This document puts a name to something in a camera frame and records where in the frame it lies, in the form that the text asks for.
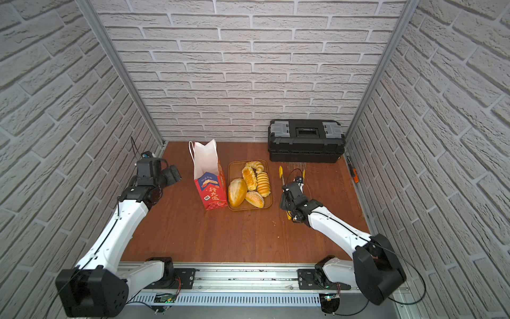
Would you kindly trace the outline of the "large oval golden bun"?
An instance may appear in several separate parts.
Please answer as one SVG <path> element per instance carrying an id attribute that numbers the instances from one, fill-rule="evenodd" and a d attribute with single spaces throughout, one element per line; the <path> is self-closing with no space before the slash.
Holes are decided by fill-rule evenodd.
<path id="1" fill-rule="evenodd" d="M 245 200 L 247 192 L 247 183 L 243 178 L 233 179 L 228 186 L 228 203 L 230 207 L 240 206 Z"/>

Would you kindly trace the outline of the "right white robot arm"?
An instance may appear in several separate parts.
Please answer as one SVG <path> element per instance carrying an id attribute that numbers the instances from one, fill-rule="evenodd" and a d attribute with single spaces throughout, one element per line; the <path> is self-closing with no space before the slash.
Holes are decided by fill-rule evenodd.
<path id="1" fill-rule="evenodd" d="M 351 258 L 326 257 L 318 262 L 316 281 L 322 287 L 337 283 L 357 287 L 370 303 L 380 305 L 405 283 L 406 273 L 384 235 L 370 235 L 344 222 L 322 203 L 308 199 L 301 183 L 282 187 L 280 208 L 292 222 L 319 231 Z"/>

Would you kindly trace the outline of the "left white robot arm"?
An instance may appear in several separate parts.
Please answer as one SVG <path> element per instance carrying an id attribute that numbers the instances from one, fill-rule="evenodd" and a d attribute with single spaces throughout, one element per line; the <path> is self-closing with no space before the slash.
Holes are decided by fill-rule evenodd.
<path id="1" fill-rule="evenodd" d="M 163 190 L 181 181 L 176 166 L 145 152 L 137 173 L 116 200 L 116 208 L 96 242 L 73 267 L 59 272 L 55 285 L 69 318 L 114 317 L 135 295 L 163 278 L 167 262 L 152 260 L 123 275 L 120 259 L 138 225 L 162 198 Z"/>

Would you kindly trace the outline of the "brown wooden tray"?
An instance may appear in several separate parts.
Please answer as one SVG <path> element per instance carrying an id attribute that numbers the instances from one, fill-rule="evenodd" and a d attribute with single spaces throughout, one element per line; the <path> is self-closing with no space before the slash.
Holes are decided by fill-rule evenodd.
<path id="1" fill-rule="evenodd" d="M 244 161 L 233 161 L 228 165 L 228 174 L 227 174 L 227 185 L 236 178 L 242 178 L 242 169 L 246 164 L 246 160 Z M 262 209 L 269 209 L 273 204 L 273 195 L 270 194 L 268 197 L 264 198 L 264 207 Z M 248 203 L 244 200 L 239 206 L 233 207 L 231 204 L 228 205 L 228 208 L 231 211 L 252 211 L 257 210 L 258 208 Z"/>

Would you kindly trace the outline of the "red white paper bag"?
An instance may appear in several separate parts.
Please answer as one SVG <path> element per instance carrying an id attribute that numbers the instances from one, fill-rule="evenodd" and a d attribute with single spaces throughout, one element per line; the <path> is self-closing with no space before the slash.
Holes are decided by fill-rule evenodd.
<path id="1" fill-rule="evenodd" d="M 189 142 L 194 182 L 207 211 L 228 205 L 227 186 L 216 149 L 216 141 L 207 144 Z"/>

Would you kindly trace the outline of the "twisted croissant bread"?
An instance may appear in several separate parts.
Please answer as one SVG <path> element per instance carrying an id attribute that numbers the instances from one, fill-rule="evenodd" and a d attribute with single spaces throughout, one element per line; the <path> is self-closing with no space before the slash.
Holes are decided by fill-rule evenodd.
<path id="1" fill-rule="evenodd" d="M 255 171 L 256 174 L 260 174 L 260 173 L 264 172 L 264 166 L 263 166 L 262 162 L 259 162 L 259 161 L 247 162 L 246 166 L 251 167 Z"/>

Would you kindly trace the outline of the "yellow metal tongs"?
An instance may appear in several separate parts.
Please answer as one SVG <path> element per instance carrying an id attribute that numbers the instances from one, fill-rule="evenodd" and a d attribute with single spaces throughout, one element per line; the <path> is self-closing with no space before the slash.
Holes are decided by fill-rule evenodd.
<path id="1" fill-rule="evenodd" d="M 294 188 L 294 193 L 297 194 L 298 198 L 299 197 L 304 198 L 303 187 L 305 179 L 305 170 L 302 170 L 300 168 L 293 169 L 288 176 L 289 178 L 291 177 L 294 171 L 300 172 L 300 175 L 295 176 L 292 182 L 296 184 L 296 187 Z M 293 196 L 293 192 L 289 188 L 290 184 L 287 183 L 287 179 L 284 176 L 284 169 L 282 166 L 279 166 L 278 174 L 279 178 L 282 180 L 283 189 L 283 194 L 280 201 L 280 208 L 286 212 L 288 220 L 292 221 L 293 223 L 302 223 L 303 222 L 302 214 L 296 210 L 295 204 L 296 196 Z"/>

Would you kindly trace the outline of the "sugared round bun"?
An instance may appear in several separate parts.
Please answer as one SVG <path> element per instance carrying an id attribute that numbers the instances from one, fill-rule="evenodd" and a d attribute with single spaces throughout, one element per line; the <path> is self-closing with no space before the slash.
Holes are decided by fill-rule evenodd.
<path id="1" fill-rule="evenodd" d="M 251 204 L 257 208 L 260 208 L 260 209 L 263 208 L 265 205 L 264 197 L 261 194 L 259 194 L 259 192 L 257 192 L 257 191 L 248 191 L 246 193 L 245 200 L 249 204 Z"/>

